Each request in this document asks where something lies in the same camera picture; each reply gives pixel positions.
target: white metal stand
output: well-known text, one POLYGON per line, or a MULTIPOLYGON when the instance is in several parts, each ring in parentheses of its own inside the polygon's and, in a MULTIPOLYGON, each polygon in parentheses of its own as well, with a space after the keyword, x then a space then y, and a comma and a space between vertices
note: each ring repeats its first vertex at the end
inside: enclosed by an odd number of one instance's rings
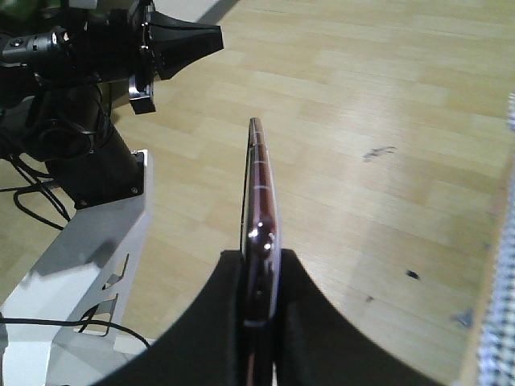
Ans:
MULTIPOLYGON (((79 210, 0 307, 4 318, 76 321, 99 305, 97 315, 121 323, 154 197, 152 158, 143 153, 144 193, 79 210)), ((6 336, 4 386, 89 385, 134 356, 115 350, 113 328, 98 336, 8 324, 6 336)))

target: plaid fabric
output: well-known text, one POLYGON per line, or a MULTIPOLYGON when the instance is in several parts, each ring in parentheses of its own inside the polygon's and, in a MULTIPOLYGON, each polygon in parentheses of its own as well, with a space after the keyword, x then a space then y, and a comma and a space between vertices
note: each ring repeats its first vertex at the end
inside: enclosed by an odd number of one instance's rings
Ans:
MULTIPOLYGON (((508 126, 515 131, 515 94, 509 98, 508 126)), ((515 171, 478 356, 478 386, 515 385, 515 171)))

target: purple phone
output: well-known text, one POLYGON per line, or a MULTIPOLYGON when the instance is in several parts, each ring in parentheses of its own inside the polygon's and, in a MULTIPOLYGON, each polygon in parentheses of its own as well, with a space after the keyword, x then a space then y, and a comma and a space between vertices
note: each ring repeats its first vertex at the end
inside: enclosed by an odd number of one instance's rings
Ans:
POLYGON ((270 386, 281 232, 270 156, 257 118, 249 123, 240 249, 244 260, 241 280, 243 382, 245 386, 270 386))

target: black holder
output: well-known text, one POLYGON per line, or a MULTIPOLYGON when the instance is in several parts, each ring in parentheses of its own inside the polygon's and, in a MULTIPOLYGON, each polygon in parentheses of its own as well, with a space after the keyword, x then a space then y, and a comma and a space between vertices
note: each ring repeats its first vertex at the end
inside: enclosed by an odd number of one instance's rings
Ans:
MULTIPOLYGON (((148 351, 96 386, 246 385, 239 357, 241 267, 239 251, 223 252, 183 316, 148 351)), ((280 386, 439 385, 361 334, 288 249, 282 250, 278 313, 271 328, 280 386)))

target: laminate flooring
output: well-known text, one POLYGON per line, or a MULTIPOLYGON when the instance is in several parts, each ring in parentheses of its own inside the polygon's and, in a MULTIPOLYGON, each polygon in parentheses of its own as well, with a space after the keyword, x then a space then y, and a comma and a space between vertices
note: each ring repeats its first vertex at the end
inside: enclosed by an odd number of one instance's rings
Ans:
MULTIPOLYGON (((158 337, 238 247, 260 117, 284 247, 367 336, 457 379, 468 329, 453 315, 476 304, 513 151, 514 20, 507 0, 240 0, 220 21, 225 49, 155 85, 157 113, 114 112, 156 178, 124 323, 158 337)), ((1 167, 2 186, 20 183, 1 167)), ((5 298, 56 232, 0 200, 5 298)))

